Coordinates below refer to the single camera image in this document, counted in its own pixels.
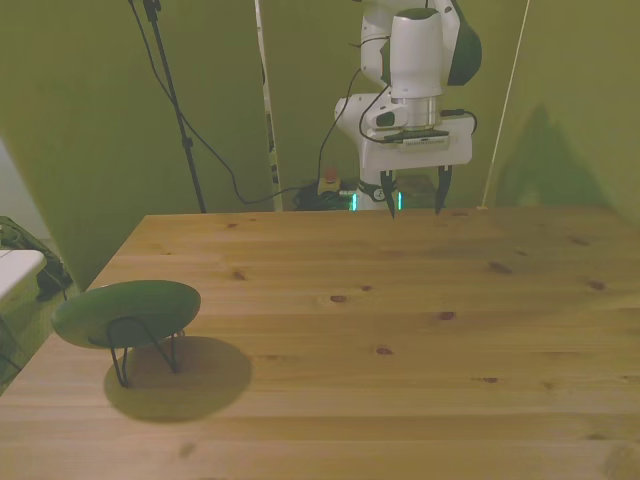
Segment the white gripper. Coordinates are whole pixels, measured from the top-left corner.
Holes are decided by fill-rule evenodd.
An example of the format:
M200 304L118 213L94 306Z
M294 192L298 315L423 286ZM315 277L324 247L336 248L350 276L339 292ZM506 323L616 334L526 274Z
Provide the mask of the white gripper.
M438 186L434 210L437 215L445 207L452 182L451 166L468 164L473 156L473 116L463 114L445 117L437 126L441 134L379 144L364 140L360 148L360 164L364 170L380 172L380 186L391 214L396 216L397 183L393 171L438 167Z

